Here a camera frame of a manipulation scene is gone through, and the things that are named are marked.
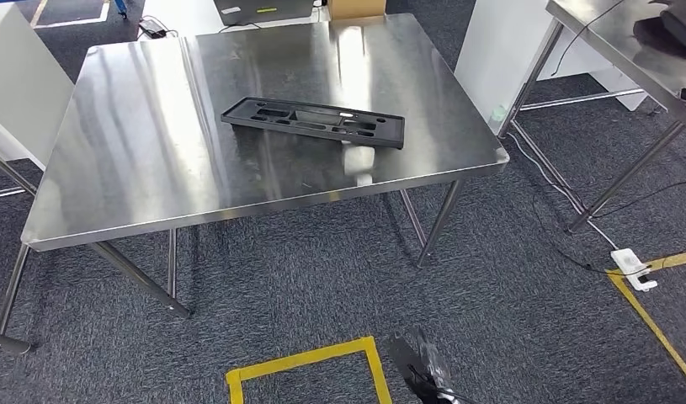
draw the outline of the metal rod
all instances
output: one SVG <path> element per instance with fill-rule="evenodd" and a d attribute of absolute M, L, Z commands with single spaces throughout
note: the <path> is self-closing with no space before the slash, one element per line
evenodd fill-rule
<path fill-rule="evenodd" d="M 414 227 L 414 232 L 417 233 L 419 243 L 422 244 L 422 246 L 424 247 L 424 244 L 427 242 L 427 236 L 425 236 L 422 224 L 419 222 L 419 219 L 417 218 L 417 213 L 415 213 L 414 211 L 414 206 L 412 206 L 412 201 L 409 199 L 407 190 L 400 189 L 400 195 L 402 195 L 402 202 L 404 202 L 405 204 L 407 215 L 410 216 L 410 220 L 412 221 L 412 227 Z"/>
<path fill-rule="evenodd" d="M 26 343 L 25 341 L 0 335 L 0 348 L 3 348 L 14 354 L 25 354 L 30 351 L 32 345 L 30 343 Z"/>
<path fill-rule="evenodd" d="M 28 182 L 27 179 L 25 179 L 22 175 L 20 175 L 17 171 L 13 170 L 12 167 L 10 167 L 5 161 L 1 160 L 0 158 L 0 169 L 6 175 L 10 177 L 15 183 L 20 185 L 20 188 L 25 189 L 25 192 L 31 194 L 32 196 L 35 196 L 35 192 L 38 191 L 38 189 L 30 182 Z"/>
<path fill-rule="evenodd" d="M 553 177 L 553 179 L 555 179 L 557 183 L 559 183 L 560 185 L 562 185 L 562 187 L 565 188 L 568 197 L 571 198 L 571 202 L 576 206 L 577 210 L 584 210 L 585 208 L 583 207 L 583 202 L 576 196 L 576 194 L 574 194 L 573 192 L 568 192 L 572 189 L 571 185 L 568 184 L 566 179 L 563 178 L 561 173 L 558 172 L 553 163 L 551 163 L 548 157 L 546 157 L 543 151 L 541 151 L 540 147 L 538 147 L 534 140 L 531 139 L 529 133 L 526 132 L 526 130 L 524 130 L 524 128 L 522 128 L 516 120 L 512 120 L 511 125 L 518 132 L 521 138 L 524 139 L 526 144 L 529 145 L 531 151 L 536 155 L 536 157 L 538 157 L 541 165 L 543 165 L 544 168 L 550 173 L 551 177 Z"/>
<path fill-rule="evenodd" d="M 20 245 L 20 250 L 18 251 L 18 257 L 15 258 L 15 267 L 13 267 L 13 273 L 10 275 L 10 282 L 8 283 L 8 288 L 6 289 L 6 295 L 3 298 L 3 305 L 1 306 L 0 312 L 0 334 L 6 333 L 6 328 L 8 327 L 8 320 L 10 320 L 10 312 L 13 309 L 13 303 L 15 303 L 15 297 L 18 295 L 18 287 L 20 286 L 20 279 L 23 277 L 23 267 L 25 266 L 25 261 L 28 259 L 28 253 L 30 252 L 30 247 L 25 244 Z"/>
<path fill-rule="evenodd" d="M 559 105 L 584 103 L 586 101 L 594 101 L 596 99 L 622 97 L 624 95 L 639 94 L 639 93 L 644 93 L 644 92 L 645 92 L 645 90 L 643 90 L 642 88 L 634 88 L 632 90 L 621 90 L 621 91 L 613 91 L 613 92 L 609 92 L 609 93 L 590 94 L 590 95 L 583 95 L 581 97 L 557 99 L 554 101 L 545 101 L 544 103 L 526 104 L 526 105 L 521 106 L 521 108 L 519 108 L 518 110 L 519 111 L 530 111 L 532 109 L 541 109 L 541 108 L 556 107 Z"/>
<path fill-rule="evenodd" d="M 432 255 L 432 248 L 434 248 L 434 244 L 437 243 L 444 225 L 446 225 L 447 221 L 449 221 L 449 215 L 451 215 L 456 201 L 459 198 L 460 189 L 461 186 L 459 180 L 454 181 L 449 186 L 449 191 L 447 191 L 447 196 L 444 197 L 442 208 L 439 210 L 437 220 L 434 222 L 434 226 L 432 227 L 432 232 L 429 233 L 429 238 L 422 248 L 422 253 L 419 254 L 419 259 L 417 260 L 417 266 L 419 268 L 421 268 L 427 262 L 427 258 Z"/>
<path fill-rule="evenodd" d="M 628 168 L 623 173 L 623 175 L 616 179 L 613 185 L 610 185 L 610 188 L 608 188 L 600 196 L 600 198 L 596 199 L 595 202 L 593 202 L 593 204 L 590 205 L 590 207 L 587 210 L 584 210 L 582 214 L 577 216 L 573 223 L 568 227 L 568 231 L 577 230 L 577 228 L 580 227 L 586 221 L 588 221 L 588 219 L 590 219 L 591 216 L 598 213 L 598 211 L 601 208 L 603 208 L 603 205 L 605 205 L 605 203 L 608 202 L 608 199 L 615 195 L 615 193 L 618 192 L 618 189 L 620 189 L 620 187 L 622 187 L 626 182 L 628 182 L 629 179 L 633 178 L 635 174 L 638 171 L 640 171 L 640 169 L 643 168 L 647 163 L 649 163 L 650 160 L 657 153 L 661 152 L 662 149 L 665 148 L 665 146 L 667 146 L 671 141 L 674 140 L 675 137 L 682 133 L 684 127 L 684 124 L 677 121 L 670 125 L 667 129 L 665 129 L 660 138 L 657 139 L 657 141 L 655 141 L 655 143 L 652 146 L 650 146 L 650 148 L 645 150 L 642 156 L 635 160 L 635 162 L 633 162 L 633 165 L 630 168 Z"/>
<path fill-rule="evenodd" d="M 531 70 L 529 79 L 526 80 L 524 85 L 521 87 L 521 91 L 518 92 L 518 96 L 513 101 L 513 104 L 511 104 L 511 108 L 509 109 L 508 114 L 506 114 L 506 118 L 504 118 L 499 129 L 499 136 L 503 136 L 506 133 L 508 126 L 511 124 L 511 120 L 516 118 L 516 114 L 521 108 L 521 105 L 524 105 L 526 99 L 529 97 L 529 94 L 531 94 L 531 88 L 534 87 L 536 79 L 539 78 L 539 74 L 545 66 L 546 61 L 548 61 L 548 56 L 550 56 L 550 53 L 553 51 L 553 47 L 556 46 L 556 42 L 561 36 L 562 30 L 563 25 L 557 19 L 553 19 L 548 39 L 546 40 L 543 50 L 539 55 L 539 59 L 536 61 L 534 68 Z"/>
<path fill-rule="evenodd" d="M 161 301 L 169 310 L 174 311 L 180 317 L 189 317 L 189 310 L 182 306 L 176 299 L 169 296 L 167 292 L 162 290 L 153 280 L 149 279 L 141 269 L 137 268 L 136 265 L 122 255 L 121 252 L 117 251 L 116 248 L 112 247 L 111 244 L 108 242 L 95 242 L 89 244 L 89 246 L 112 263 L 117 269 L 122 271 L 123 274 L 132 278 L 132 280 L 144 288 L 152 297 Z"/>
<path fill-rule="evenodd" d="M 169 231 L 167 292 L 172 299 L 177 298 L 177 229 Z"/>
<path fill-rule="evenodd" d="M 15 195 L 15 194 L 22 194 L 25 192 L 25 189 L 22 189 L 20 187 L 17 188 L 8 188 L 8 189 L 1 189 L 0 190 L 0 198 L 3 196 L 9 196 L 9 195 Z"/>

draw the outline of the power cord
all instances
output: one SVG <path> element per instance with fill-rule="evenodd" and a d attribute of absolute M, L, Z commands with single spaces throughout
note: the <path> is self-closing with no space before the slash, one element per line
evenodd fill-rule
<path fill-rule="evenodd" d="M 602 14 L 600 14 L 598 17 L 592 19 L 588 24 L 583 25 L 583 28 L 582 28 L 580 31 L 578 31 L 578 33 L 576 34 L 576 36 L 574 36 L 573 39 L 571 40 L 571 43 L 569 43 L 568 46 L 566 46 L 566 49 L 565 49 L 565 50 L 563 51 L 563 53 L 561 54 L 561 59 L 558 60 L 558 65 L 556 66 L 556 70 L 553 71 L 553 72 L 551 73 L 551 75 L 550 75 L 551 77 L 554 77 L 554 76 L 558 73 L 558 70 L 561 69 L 561 62 L 563 62 L 563 58 L 566 57 L 566 53 L 568 52 L 569 49 L 571 49 L 571 45 L 573 45 L 573 42 L 575 42 L 575 41 L 578 39 L 578 37 L 581 36 L 581 34 L 583 33 L 583 31 L 585 31 L 586 29 L 588 29 L 588 27 L 590 26 L 590 24 L 592 24 L 592 23 L 598 21 L 598 20 L 599 20 L 601 17 L 603 17 L 605 14 L 610 13 L 610 11 L 613 10 L 613 8 L 618 7 L 623 1 L 624 1 L 624 0 L 619 0 L 616 4 L 613 4 L 613 6 L 611 6 L 611 7 L 608 8 L 607 10 L 605 10 L 605 12 L 603 12 Z"/>
<path fill-rule="evenodd" d="M 563 195 L 572 203 L 574 209 L 576 209 L 576 211 L 578 211 L 578 209 L 577 209 L 577 207 L 575 206 L 575 204 L 573 204 L 572 199 L 568 196 L 568 193 L 575 192 L 575 190 L 573 190 L 573 189 L 571 189 L 571 188 L 568 188 L 568 187 L 566 187 L 566 186 L 564 186 L 564 185 L 562 185 L 562 184 L 559 184 L 559 183 L 553 183 L 553 182 L 548 178 L 548 176 L 545 174 L 545 172 L 544 172 L 543 168 L 541 167 L 541 165 L 540 165 L 537 161 L 535 161 L 535 160 L 534 160 L 534 159 L 533 159 L 533 158 L 523 149 L 523 147 L 521 147 L 521 145 L 520 145 L 520 143 L 518 142 L 518 139 L 516 138 L 516 136 L 514 136 L 512 133 L 507 133 L 507 135 L 511 136 L 511 138 L 513 139 L 513 141 L 516 143 L 516 147 L 521 151 L 521 153 L 522 153 L 528 160 L 530 160 L 530 161 L 539 169 L 539 171 L 541 172 L 541 175 L 543 175 L 544 179 L 545 179 L 546 182 L 548 183 L 547 186 L 553 187 L 553 188 L 556 189 L 558 192 L 560 192 L 561 194 L 563 194 Z M 604 214 L 602 214 L 602 215 L 595 215 L 595 216 L 593 216 L 593 218 L 601 218 L 601 217 L 605 217 L 605 216 L 607 216 L 607 215 L 612 215 L 613 213 L 618 212 L 618 211 L 623 210 L 623 209 L 626 209 L 626 208 L 628 208 L 628 207 L 630 207 L 630 206 L 632 206 L 632 205 L 635 205 L 635 204 L 641 202 L 642 200 L 651 198 L 652 196 L 655 196 L 655 195 L 657 195 L 657 194 L 660 194 L 661 192 L 663 192 L 663 191 L 665 191 L 665 190 L 667 190 L 667 189 L 671 189 L 671 188 L 674 188 L 674 187 L 677 187 L 677 186 L 680 186 L 680 185 L 686 185 L 686 181 L 682 181 L 682 182 L 679 182 L 679 183 L 673 183 L 673 184 L 671 184 L 671 185 L 668 185 L 667 187 L 660 188 L 659 190 L 657 190 L 657 191 L 655 191 L 655 192 L 652 192 L 652 193 L 650 193 L 650 194 L 647 194 L 647 195 L 645 195 L 645 196 L 642 196 L 642 197 L 640 197 L 640 198 L 638 198 L 638 199 L 636 199 L 636 200 L 630 202 L 629 204 L 622 205 L 622 206 L 620 206 L 620 207 L 618 207 L 618 208 L 616 208 L 616 209 L 613 209 L 613 210 L 611 210 L 611 211 L 609 211 L 609 212 L 607 212 L 607 213 L 604 213 Z M 538 184 L 535 184 L 535 186 L 537 186 L 537 187 L 539 187 L 539 188 L 543 188 L 543 186 L 538 185 Z M 622 277 L 626 277 L 626 276 L 633 275 L 633 274 L 638 274 L 638 273 L 640 273 L 640 272 L 642 272 L 642 271 L 645 270 L 645 269 L 642 269 L 642 270 L 639 270 L 639 271 L 635 271 L 634 273 L 631 273 L 631 274 L 612 274 L 612 273 L 608 273 L 608 272 L 605 272 L 605 271 L 600 271 L 600 270 L 594 269 L 589 263 L 580 263 L 580 262 L 577 261 L 575 258 L 573 258 L 573 257 L 569 256 L 568 254 L 566 254 L 565 252 L 563 252 L 555 243 L 553 243 L 553 242 L 551 241 L 551 240 L 552 240 L 552 236 L 551 236 L 551 234 L 549 234 L 548 230 L 547 230 L 547 229 L 545 228 L 545 226 L 543 225 L 543 222 L 542 222 L 541 219 L 540 219 L 539 212 L 538 212 L 538 210 L 537 210 L 537 208 L 536 208 L 536 194 L 534 194 L 534 196 L 533 196 L 532 205 L 533 205 L 533 209 L 534 209 L 534 214 L 535 214 L 535 216 L 536 216 L 536 220 L 539 222 L 539 226 L 541 227 L 541 229 L 542 229 L 543 232 L 545 233 L 546 237 L 548 238 L 548 240 L 547 240 L 548 243 L 551 245 L 551 247 L 553 247 L 554 250 L 556 250 L 556 252 L 557 252 L 559 255 L 561 255 L 561 256 L 562 256 L 563 258 L 565 258 L 566 260 L 568 260 L 568 261 L 574 263 L 574 264 L 577 265 L 578 267 L 583 268 L 583 269 L 585 269 L 585 270 L 587 270 L 587 271 L 590 271 L 590 272 L 597 272 L 597 273 L 600 273 L 600 274 L 607 274 L 607 275 L 611 275 L 611 276 L 622 276 Z M 615 243 L 613 243 L 613 242 L 605 235 L 605 233 L 603 233 L 602 231 L 600 231 L 600 229 L 598 229 L 598 228 L 597 228 L 593 223 L 591 223 L 590 221 L 588 221 L 588 224 L 589 224 L 595 231 L 597 231 L 601 236 L 603 236 L 603 238 L 605 238 L 605 240 L 608 241 L 608 242 L 614 247 L 615 250 L 618 249 L 617 246 L 615 246 Z M 682 251 L 679 251 L 679 252 L 670 254 L 670 256 L 672 256 L 672 255 L 677 255 L 677 254 L 682 254 L 682 253 L 686 253 L 686 248 L 685 248 L 684 250 L 682 250 Z M 653 270 L 658 270 L 658 269 L 665 268 L 665 261 L 667 261 L 667 258 L 668 258 L 668 257 L 665 257 L 665 258 L 662 260 L 662 263 L 660 264 L 660 268 L 653 268 Z"/>
<path fill-rule="evenodd" d="M 511 136 L 511 138 L 512 138 L 513 141 L 514 141 L 514 143 L 516 143 L 516 147 L 518 148 L 518 150 L 519 150 L 519 151 L 520 151 L 529 161 L 531 161 L 531 162 L 539 169 L 539 171 L 541 172 L 541 175 L 543 176 L 543 178 L 544 178 L 544 179 L 546 180 L 546 182 L 548 183 L 547 186 L 553 187 L 555 190 L 557 190 L 559 193 L 561 193 L 563 196 L 565 196 L 565 197 L 568 199 L 568 201 L 571 202 L 571 205 L 573 206 L 573 209 L 576 210 L 576 212 L 581 213 L 580 211 L 578 211 L 578 208 L 577 208 L 576 205 L 573 203 L 572 198 L 571 198 L 570 196 L 568 196 L 570 192 L 575 192 L 575 191 L 574 191 L 573 189 L 570 189 L 570 188 L 566 187 L 565 185 L 562 185 L 562 184 L 559 184 L 559 183 L 553 183 L 553 182 L 550 180 L 550 178 L 548 178 L 548 176 L 545 174 L 545 171 L 543 170 L 543 168 L 541 167 L 541 165 L 540 165 L 537 161 L 535 161 L 535 160 L 534 160 L 534 159 L 533 159 L 533 158 L 523 149 L 523 147 L 521 147 L 521 144 L 518 142 L 517 137 L 516 137 L 513 133 L 510 133 L 510 132 L 508 132 L 507 135 Z M 537 185 L 537 184 L 534 184 L 534 185 L 537 186 L 537 187 L 539 187 L 539 188 L 543 188 L 541 185 Z M 559 255 L 561 255 L 563 258 L 565 258 L 565 259 L 568 260 L 569 262 L 575 264 L 575 265 L 578 266 L 579 268 L 585 269 L 585 270 L 587 270 L 587 271 L 589 271 L 589 272 L 596 272 L 596 273 L 599 273 L 599 274 L 607 274 L 607 275 L 611 275 L 611 276 L 626 277 L 626 276 L 629 276 L 629 275 L 638 274 L 638 273 L 640 273 L 640 272 L 642 272 L 642 271 L 645 270 L 645 269 L 642 269 L 642 270 L 639 270 L 639 271 L 635 271 L 634 273 L 631 273 L 631 274 L 612 274 L 612 273 L 608 273 L 608 272 L 606 272 L 606 271 L 601 271 L 601 270 L 595 269 L 595 268 L 593 268 L 593 266 L 592 266 L 591 264 L 589 264 L 589 263 L 581 263 L 581 262 L 578 261 L 577 259 L 575 259 L 575 258 L 571 257 L 570 255 L 566 254 L 565 252 L 563 252 L 563 251 L 562 251 L 562 250 L 552 241 L 552 240 L 553 240 L 552 235 L 548 232 L 548 229 L 546 229 L 546 227 L 544 226 L 543 221 L 541 221 L 541 218 L 540 218 L 540 215 L 539 215 L 539 211 L 538 211 L 538 209 L 537 209 L 537 207 L 536 207 L 536 197 L 537 197 L 537 194 L 534 193 L 534 194 L 533 194 L 533 199 L 532 199 L 532 201 L 531 201 L 532 208 L 533 208 L 534 214 L 535 214 L 535 216 L 536 216 L 536 220 L 539 222 L 539 226 L 540 226 L 541 230 L 544 232 L 544 234 L 545 234 L 545 236 L 546 236 L 546 241 L 547 241 L 547 242 L 549 243 L 549 245 L 556 251 L 556 253 L 558 253 Z M 602 236 L 602 237 L 603 237 L 603 238 L 613 247 L 614 250 L 617 250 L 617 249 L 618 249 L 618 246 L 616 246 L 615 243 L 614 243 L 605 233 L 603 233 L 603 231 L 601 231 L 600 229 L 598 229 L 598 227 L 595 226 L 591 221 L 588 221 L 588 224 L 589 224 L 598 234 L 600 234 L 600 235 L 601 235 L 601 236 Z"/>
<path fill-rule="evenodd" d="M 256 27 L 257 29 L 261 29 L 261 26 L 258 25 L 258 24 L 256 24 L 256 23 L 246 23 L 246 24 L 239 24 L 239 23 L 236 23 L 236 24 L 227 25 L 226 27 L 220 29 L 219 32 L 218 32 L 218 34 L 220 34 L 220 33 L 224 32 L 224 31 L 226 31 L 227 29 L 229 29 L 229 28 L 231 28 L 231 27 L 245 27 L 245 26 L 247 26 L 247 25 L 253 25 L 253 26 Z"/>
<path fill-rule="evenodd" d="M 575 191 L 574 191 L 573 189 L 570 189 L 570 188 L 568 188 L 568 187 L 562 185 L 562 184 L 554 183 L 553 181 L 551 181 L 550 178 L 548 178 L 548 176 L 545 174 L 545 171 L 544 171 L 544 169 L 541 167 L 541 165 L 540 165 L 537 161 L 535 161 L 535 160 L 534 160 L 534 159 L 533 159 L 533 158 L 523 149 L 523 147 L 521 147 L 521 144 L 518 142 L 518 139 L 516 138 L 516 136 L 514 136 L 513 133 L 511 133 L 511 132 L 508 132 L 507 135 L 511 136 L 511 138 L 512 138 L 513 141 L 514 141 L 514 143 L 516 143 L 516 147 L 518 148 L 518 150 L 519 150 L 519 151 L 520 151 L 520 152 L 521 152 L 530 162 L 532 162 L 532 163 L 539 169 L 539 171 L 540 171 L 541 175 L 543 176 L 543 178 L 545 179 L 545 181 L 546 181 L 551 187 L 553 187 L 553 188 L 556 189 L 559 193 L 561 193 L 563 196 L 565 196 L 566 199 L 568 199 L 568 201 L 571 202 L 571 206 L 573 206 L 573 209 L 580 215 L 580 214 L 586 209 L 586 207 L 585 207 L 585 206 L 576 206 L 576 203 L 573 202 L 573 198 L 570 197 L 570 193 L 571 193 L 571 192 L 575 193 Z M 612 246 L 614 250 L 618 250 L 618 246 L 615 245 L 615 243 L 613 242 L 613 240 L 611 240 L 610 237 L 608 237 L 602 230 L 600 230 L 597 226 L 595 226 L 595 224 L 593 224 L 591 221 L 588 221 L 588 224 L 589 224 L 589 225 L 590 225 L 590 226 L 591 226 L 591 227 L 592 227 L 592 228 L 593 228 L 602 238 L 604 238 L 605 241 L 608 242 L 608 244 L 610 244 L 610 246 Z"/>
<path fill-rule="evenodd" d="M 640 197 L 640 198 L 638 198 L 638 199 L 635 199 L 634 201 L 630 202 L 630 203 L 627 204 L 627 205 L 622 205 L 622 206 L 617 207 L 617 208 L 615 208 L 615 209 L 613 209 L 613 210 L 611 210 L 611 211 L 605 212 L 605 213 L 603 213 L 602 215 L 593 215 L 593 218 L 599 219 L 599 218 L 601 218 L 601 217 L 605 217 L 605 216 L 608 216 L 608 215 L 612 215 L 612 214 L 615 213 L 615 212 L 618 212 L 618 211 L 621 211 L 621 210 L 623 210 L 623 209 L 629 208 L 629 207 L 631 207 L 632 205 L 634 205 L 634 204 L 636 204 L 636 203 L 638 203 L 638 202 L 641 202 L 641 201 L 643 201 L 643 200 L 645 200 L 645 199 L 651 198 L 652 196 L 655 196 L 655 195 L 657 195 L 657 194 L 660 194 L 660 193 L 663 192 L 663 191 L 666 191 L 666 190 L 668 190 L 668 189 L 670 189 L 670 188 L 678 187 L 678 186 L 680 186 L 680 185 L 686 185 L 686 181 L 681 181 L 681 182 L 679 182 L 679 183 L 673 183 L 673 184 L 671 184 L 671 185 L 668 185 L 667 187 L 660 188 L 660 189 L 658 189 L 657 191 L 655 191 L 655 192 L 653 192 L 653 193 L 651 193 L 651 194 L 647 194 L 647 195 L 645 195 L 645 196 L 643 196 L 643 197 Z"/>

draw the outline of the white power strip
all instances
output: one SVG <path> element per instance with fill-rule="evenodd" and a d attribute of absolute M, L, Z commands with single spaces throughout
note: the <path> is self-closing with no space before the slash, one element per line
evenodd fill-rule
<path fill-rule="evenodd" d="M 639 280 L 641 276 L 649 274 L 651 269 L 648 265 L 642 263 L 631 249 L 615 250 L 610 253 L 610 257 L 618 264 L 620 271 L 623 272 L 635 290 L 647 292 L 657 286 L 657 282 L 654 280 L 648 280 L 647 282 Z"/>

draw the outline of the yellow tape marking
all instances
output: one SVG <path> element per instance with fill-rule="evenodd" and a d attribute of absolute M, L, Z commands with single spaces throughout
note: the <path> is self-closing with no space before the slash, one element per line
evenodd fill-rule
<path fill-rule="evenodd" d="M 385 374 L 382 372 L 380 355 L 377 353 L 375 339 L 372 337 L 363 337 L 347 343 L 339 343 L 325 348 L 313 349 L 311 351 L 286 356 L 285 358 L 274 359 L 269 362 L 231 370 L 226 373 L 226 383 L 229 385 L 231 404 L 243 404 L 243 389 L 241 382 L 244 380 L 271 375 L 284 370 L 297 368 L 305 364 L 314 364 L 315 362 L 354 354 L 356 352 L 365 352 L 365 355 L 367 356 L 367 361 L 370 365 L 370 373 L 372 373 L 372 380 L 375 383 L 375 391 L 377 392 L 377 398 L 380 401 L 380 404 L 392 404 L 390 391 L 387 389 L 387 382 L 385 381 Z"/>
<path fill-rule="evenodd" d="M 40 15 L 43 13 L 43 10 L 45 10 L 45 5 L 47 3 L 48 0 L 40 0 L 40 3 L 38 3 L 38 8 L 35 9 L 35 13 L 33 14 L 33 19 L 30 20 L 30 28 L 35 28 L 35 26 L 38 25 Z"/>
<path fill-rule="evenodd" d="M 620 293 L 625 296 L 625 298 L 630 302 L 630 305 L 633 306 L 635 311 L 637 311 L 637 314 L 640 315 L 642 320 L 647 324 L 647 326 L 652 330 L 652 332 L 655 334 L 657 339 L 660 340 L 660 343 L 665 347 L 667 352 L 670 354 L 670 356 L 673 357 L 674 361 L 678 364 L 679 368 L 682 370 L 682 373 L 686 376 L 686 363 L 684 362 L 684 359 L 682 359 L 681 356 L 679 356 L 679 353 L 675 350 L 675 348 L 672 346 L 672 344 L 667 340 L 667 337 L 665 337 L 665 334 L 662 332 L 660 327 L 657 326 L 657 324 L 652 320 L 652 317 L 650 317 L 649 314 L 647 314 L 647 311 L 642 307 L 640 302 L 635 298 L 635 295 L 628 289 L 628 287 L 625 285 L 625 278 L 621 278 L 620 276 L 613 276 L 612 274 L 622 274 L 619 269 L 616 269 L 614 271 L 609 271 L 608 277 L 610 280 L 613 282 L 616 288 L 620 291 Z"/>
<path fill-rule="evenodd" d="M 663 268 L 676 267 L 678 265 L 686 264 L 686 252 L 677 255 L 671 255 L 667 258 L 658 258 L 654 261 L 646 263 L 653 268 L 653 271 L 657 271 Z"/>

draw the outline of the white panel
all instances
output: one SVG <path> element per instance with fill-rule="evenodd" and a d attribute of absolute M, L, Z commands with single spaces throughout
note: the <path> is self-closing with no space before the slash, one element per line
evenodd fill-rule
<path fill-rule="evenodd" d="M 545 0 L 477 0 L 455 76 L 481 116 L 516 99 L 551 23 Z"/>
<path fill-rule="evenodd" d="M 0 139 L 6 158 L 47 164 L 72 82 L 12 4 L 0 4 Z"/>
<path fill-rule="evenodd" d="M 455 68 L 455 76 L 469 98 L 487 120 L 498 107 L 508 111 L 530 76 L 540 47 L 549 32 L 552 17 L 545 11 L 546 0 L 477 0 Z M 551 77 L 561 54 L 575 35 L 561 32 L 549 55 L 540 80 L 586 72 L 610 91 L 636 88 L 630 79 L 614 69 L 598 52 L 577 39 L 566 53 L 558 73 Z M 619 76 L 611 74 L 613 70 Z M 619 100 L 630 109 L 643 94 Z"/>

